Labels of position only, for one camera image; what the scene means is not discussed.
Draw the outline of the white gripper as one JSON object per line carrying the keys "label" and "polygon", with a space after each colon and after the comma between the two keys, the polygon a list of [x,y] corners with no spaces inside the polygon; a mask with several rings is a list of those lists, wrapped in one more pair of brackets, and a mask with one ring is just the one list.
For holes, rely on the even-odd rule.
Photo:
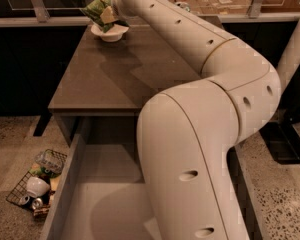
{"label": "white gripper", "polygon": [[100,15],[104,24],[113,23],[118,19],[126,20],[128,18],[126,6],[122,0],[112,0],[111,6],[107,6]]}

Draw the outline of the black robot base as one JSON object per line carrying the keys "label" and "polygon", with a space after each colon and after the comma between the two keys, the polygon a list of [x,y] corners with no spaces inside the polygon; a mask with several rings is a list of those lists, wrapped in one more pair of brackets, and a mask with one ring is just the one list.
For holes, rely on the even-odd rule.
{"label": "black robot base", "polygon": [[260,134],[280,164],[300,164],[300,106],[286,109],[281,120],[267,123]]}

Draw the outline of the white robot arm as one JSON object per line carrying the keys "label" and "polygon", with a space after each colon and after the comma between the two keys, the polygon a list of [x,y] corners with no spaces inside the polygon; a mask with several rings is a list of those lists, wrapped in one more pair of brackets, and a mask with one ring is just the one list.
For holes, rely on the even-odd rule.
{"label": "white robot arm", "polygon": [[162,240],[249,240],[228,150],[261,129],[300,65],[300,19],[277,66],[168,0],[113,0],[147,22],[200,78],[142,108],[137,147]]}

